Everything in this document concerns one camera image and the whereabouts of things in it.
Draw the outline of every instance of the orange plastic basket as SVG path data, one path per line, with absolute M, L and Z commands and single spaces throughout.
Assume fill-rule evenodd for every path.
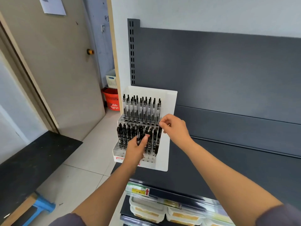
M 110 110 L 120 111 L 117 89 L 103 88 L 101 91 L 107 100 L 108 108 Z

